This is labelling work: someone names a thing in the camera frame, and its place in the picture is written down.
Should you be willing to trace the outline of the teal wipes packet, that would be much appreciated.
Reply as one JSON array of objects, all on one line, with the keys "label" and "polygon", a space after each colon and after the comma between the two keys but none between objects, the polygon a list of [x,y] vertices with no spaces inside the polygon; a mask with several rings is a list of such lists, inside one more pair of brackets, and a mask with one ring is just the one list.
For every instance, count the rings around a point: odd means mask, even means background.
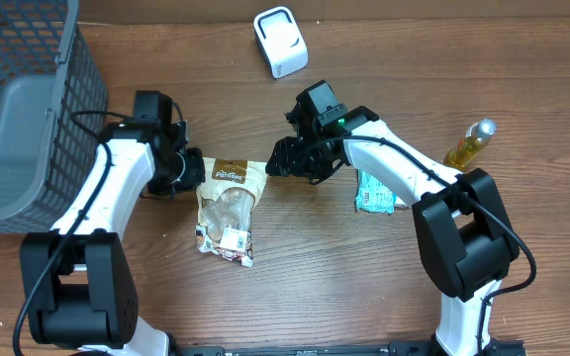
[{"label": "teal wipes packet", "polygon": [[390,189],[362,170],[357,171],[357,179],[355,207],[358,211],[389,215],[394,213],[396,196]]}]

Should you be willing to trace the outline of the brown snack pouch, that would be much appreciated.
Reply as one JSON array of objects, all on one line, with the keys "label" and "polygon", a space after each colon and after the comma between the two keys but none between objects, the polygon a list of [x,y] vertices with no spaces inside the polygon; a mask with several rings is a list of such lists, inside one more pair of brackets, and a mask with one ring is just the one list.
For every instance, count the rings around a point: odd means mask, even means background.
[{"label": "brown snack pouch", "polygon": [[251,213],[267,182],[266,163],[204,157],[205,178],[196,191],[198,227],[214,243],[222,244],[225,229],[250,231]]}]

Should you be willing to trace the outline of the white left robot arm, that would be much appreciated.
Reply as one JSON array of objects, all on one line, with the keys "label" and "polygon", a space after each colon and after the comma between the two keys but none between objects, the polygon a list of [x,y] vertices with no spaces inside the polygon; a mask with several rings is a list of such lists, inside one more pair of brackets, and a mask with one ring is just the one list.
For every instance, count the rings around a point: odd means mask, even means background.
[{"label": "white left robot arm", "polygon": [[204,182],[202,152],[188,145],[179,105],[159,91],[137,92],[133,114],[114,114],[99,132],[82,123],[88,114],[70,119],[98,144],[92,170],[63,216],[21,245],[26,299],[13,350],[26,325],[35,342],[77,355],[176,355],[173,336],[139,315],[122,240],[143,192],[173,198]]}]

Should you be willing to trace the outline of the small white brown wrapper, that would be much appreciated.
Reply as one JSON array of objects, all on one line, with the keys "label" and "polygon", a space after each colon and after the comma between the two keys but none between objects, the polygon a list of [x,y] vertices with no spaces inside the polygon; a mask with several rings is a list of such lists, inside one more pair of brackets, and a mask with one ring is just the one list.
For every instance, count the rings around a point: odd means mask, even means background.
[{"label": "small white brown wrapper", "polygon": [[219,242],[212,239],[207,228],[196,226],[197,248],[201,253],[213,253],[243,267],[253,266],[251,232],[226,226]]}]

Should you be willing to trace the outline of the teal tissue pack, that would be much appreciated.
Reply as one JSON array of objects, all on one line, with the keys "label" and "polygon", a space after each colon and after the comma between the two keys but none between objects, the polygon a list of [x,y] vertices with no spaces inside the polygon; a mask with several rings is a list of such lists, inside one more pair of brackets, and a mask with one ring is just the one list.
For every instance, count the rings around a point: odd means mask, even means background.
[{"label": "teal tissue pack", "polygon": [[409,205],[404,202],[398,195],[394,195],[395,203],[394,207],[398,209],[407,209]]}]

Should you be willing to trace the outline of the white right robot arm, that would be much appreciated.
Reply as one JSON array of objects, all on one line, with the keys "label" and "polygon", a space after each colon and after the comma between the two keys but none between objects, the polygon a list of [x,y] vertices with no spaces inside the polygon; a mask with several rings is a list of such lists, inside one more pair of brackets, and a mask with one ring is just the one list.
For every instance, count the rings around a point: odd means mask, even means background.
[{"label": "white right robot arm", "polygon": [[489,334],[493,299],[519,256],[509,217],[492,177],[463,174],[402,141],[379,116],[347,109],[326,81],[305,89],[286,115],[295,135],[276,142],[265,171],[311,184],[341,165],[367,173],[412,210],[420,258],[441,292],[430,343],[395,343],[395,355],[517,355],[523,347]]}]

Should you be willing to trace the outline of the yellow liquid bottle grey cap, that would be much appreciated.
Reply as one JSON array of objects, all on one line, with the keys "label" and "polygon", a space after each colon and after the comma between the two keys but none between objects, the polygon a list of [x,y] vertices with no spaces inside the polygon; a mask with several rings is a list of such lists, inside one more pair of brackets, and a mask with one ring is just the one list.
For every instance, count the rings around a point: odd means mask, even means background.
[{"label": "yellow liquid bottle grey cap", "polygon": [[464,137],[451,148],[443,159],[443,164],[463,171],[484,149],[497,131],[496,123],[491,119],[483,119],[473,124]]}]

